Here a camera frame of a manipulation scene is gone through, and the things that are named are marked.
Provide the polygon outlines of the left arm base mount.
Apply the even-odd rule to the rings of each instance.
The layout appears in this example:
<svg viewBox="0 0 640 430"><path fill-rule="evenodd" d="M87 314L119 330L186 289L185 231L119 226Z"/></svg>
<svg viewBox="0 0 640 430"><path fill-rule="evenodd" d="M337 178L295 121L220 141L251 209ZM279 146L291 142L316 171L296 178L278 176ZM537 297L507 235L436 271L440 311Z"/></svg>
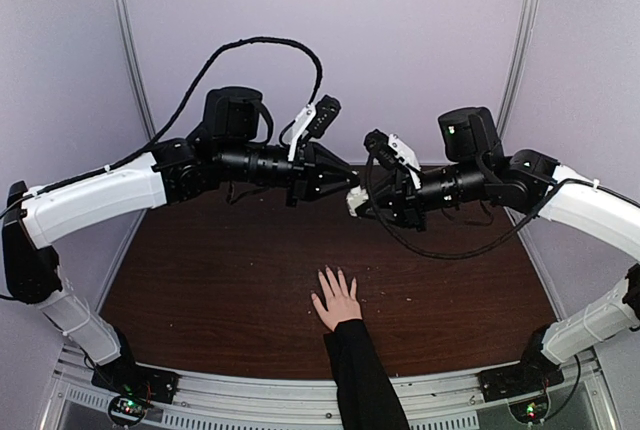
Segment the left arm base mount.
<svg viewBox="0 0 640 430"><path fill-rule="evenodd" d="M179 376L175 372L137 363L100 366L88 357L84 363L93 372L92 385L114 393L106 412L122 428L140 424L158 404L171 404L177 392Z"/></svg>

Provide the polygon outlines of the white nail polish bottle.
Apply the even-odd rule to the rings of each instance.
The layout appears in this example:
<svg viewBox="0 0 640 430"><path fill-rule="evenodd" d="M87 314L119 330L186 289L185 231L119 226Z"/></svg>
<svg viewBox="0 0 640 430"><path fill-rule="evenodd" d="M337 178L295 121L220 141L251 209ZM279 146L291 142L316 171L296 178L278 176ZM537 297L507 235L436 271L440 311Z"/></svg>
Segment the white nail polish bottle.
<svg viewBox="0 0 640 430"><path fill-rule="evenodd" d="M356 218L363 215L369 204L369 195L361 186L349 190L346 196L346 204L349 214Z"/></svg>

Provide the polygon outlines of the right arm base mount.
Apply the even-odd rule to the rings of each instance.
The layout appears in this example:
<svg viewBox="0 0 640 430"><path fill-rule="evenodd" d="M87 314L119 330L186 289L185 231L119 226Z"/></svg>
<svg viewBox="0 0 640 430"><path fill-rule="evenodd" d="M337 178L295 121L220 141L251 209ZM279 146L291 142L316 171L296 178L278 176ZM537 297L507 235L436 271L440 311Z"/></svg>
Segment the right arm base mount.
<svg viewBox="0 0 640 430"><path fill-rule="evenodd" d="M478 375L486 403L505 400L511 416L520 424L541 424L550 414L548 391L562 384L561 370L543 371L517 363L483 370Z"/></svg>

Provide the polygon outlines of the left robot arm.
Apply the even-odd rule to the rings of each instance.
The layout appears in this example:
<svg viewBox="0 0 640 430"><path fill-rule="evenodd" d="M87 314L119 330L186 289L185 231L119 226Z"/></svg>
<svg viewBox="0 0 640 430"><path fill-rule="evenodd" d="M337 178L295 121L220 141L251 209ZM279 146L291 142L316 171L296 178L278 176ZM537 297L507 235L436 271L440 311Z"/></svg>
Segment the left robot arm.
<svg viewBox="0 0 640 430"><path fill-rule="evenodd" d="M121 215L189 201L225 182L283 188L289 207L351 190L359 184L356 172L318 142L339 111L338 100L325 96L298 114L288 146L269 145L256 139L259 122L270 118L261 93L214 89L202 121L185 139L153 144L119 168L104 167L67 185L14 183L1 233L11 297L36 306L105 366L106 379L121 393L137 392L142 369L133 364L123 337L62 279L54 243Z"/></svg>

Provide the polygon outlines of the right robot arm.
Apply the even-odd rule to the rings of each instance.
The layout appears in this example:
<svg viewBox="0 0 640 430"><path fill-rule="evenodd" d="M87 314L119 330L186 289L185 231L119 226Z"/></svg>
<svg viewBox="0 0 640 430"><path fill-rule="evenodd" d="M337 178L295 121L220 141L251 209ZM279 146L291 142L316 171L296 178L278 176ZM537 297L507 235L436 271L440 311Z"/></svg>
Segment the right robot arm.
<svg viewBox="0 0 640 430"><path fill-rule="evenodd" d="M377 183L364 173L347 195L352 216L373 218L405 248L427 258L444 254L409 243L398 229L426 227L429 211L478 201L519 212L526 225L536 217L561 223L639 256L639 205L534 150L505 155L491 112L467 107L439 116L450 163L421 171L413 150L379 130L364 141L371 162L389 176ZM535 331L513 369L519 390L535 390L562 363L622 330L639 328L639 267L633 265L604 296L571 317Z"/></svg>

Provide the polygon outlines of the person's hand on table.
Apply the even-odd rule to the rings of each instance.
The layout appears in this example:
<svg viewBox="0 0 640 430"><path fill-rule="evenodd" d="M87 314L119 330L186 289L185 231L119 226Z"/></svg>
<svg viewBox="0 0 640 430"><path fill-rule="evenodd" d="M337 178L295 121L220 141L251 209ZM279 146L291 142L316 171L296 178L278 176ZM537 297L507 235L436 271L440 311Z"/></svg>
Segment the person's hand on table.
<svg viewBox="0 0 640 430"><path fill-rule="evenodd" d="M329 331L334 332L341 323L363 318L355 277L348 281L341 268L334 270L329 266L319 271L317 276L322 296L312 292L311 301L316 314Z"/></svg>

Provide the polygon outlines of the black sleeved forearm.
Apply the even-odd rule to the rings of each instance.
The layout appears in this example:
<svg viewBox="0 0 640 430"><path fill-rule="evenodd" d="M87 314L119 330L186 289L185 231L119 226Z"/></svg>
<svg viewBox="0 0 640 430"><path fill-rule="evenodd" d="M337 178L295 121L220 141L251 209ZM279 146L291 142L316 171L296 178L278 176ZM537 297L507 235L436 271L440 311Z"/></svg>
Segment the black sleeved forearm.
<svg viewBox="0 0 640 430"><path fill-rule="evenodd" d="M341 322L323 339L337 386L342 427L407 429L406 414L364 322Z"/></svg>

